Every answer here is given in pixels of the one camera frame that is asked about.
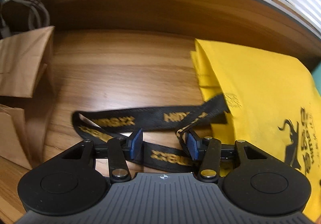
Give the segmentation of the yellow fabric shopping bag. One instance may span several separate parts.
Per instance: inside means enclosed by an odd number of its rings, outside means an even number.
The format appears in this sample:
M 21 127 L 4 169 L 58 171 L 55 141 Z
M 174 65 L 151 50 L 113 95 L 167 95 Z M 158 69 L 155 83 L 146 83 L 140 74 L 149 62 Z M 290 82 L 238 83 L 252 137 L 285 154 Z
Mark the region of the yellow fabric shopping bag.
M 197 39 L 191 58 L 200 106 L 76 111 L 75 131 L 102 143 L 138 129 L 174 130 L 184 149 L 147 146 L 145 165 L 162 171 L 192 169 L 196 154 L 186 133 L 209 124 L 223 143 L 243 139 L 300 171 L 312 193 L 304 210 L 320 217 L 320 94 L 296 58 L 236 44 Z

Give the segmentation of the brown paper bag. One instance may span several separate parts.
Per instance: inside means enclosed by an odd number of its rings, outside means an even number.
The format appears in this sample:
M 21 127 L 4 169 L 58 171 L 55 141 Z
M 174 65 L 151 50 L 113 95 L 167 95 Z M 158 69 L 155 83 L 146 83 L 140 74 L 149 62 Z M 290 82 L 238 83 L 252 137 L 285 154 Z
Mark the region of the brown paper bag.
M 42 163 L 53 111 L 54 27 L 1 40 L 1 157 L 26 169 Z

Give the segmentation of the light blue cardboard box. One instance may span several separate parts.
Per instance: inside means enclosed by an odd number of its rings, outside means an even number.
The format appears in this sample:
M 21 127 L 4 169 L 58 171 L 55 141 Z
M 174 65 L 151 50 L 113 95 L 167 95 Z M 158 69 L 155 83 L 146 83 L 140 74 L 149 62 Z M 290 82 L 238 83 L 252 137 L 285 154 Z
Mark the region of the light blue cardboard box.
M 314 79 L 316 89 L 318 90 L 319 94 L 321 94 L 321 62 L 312 71 L 312 77 Z

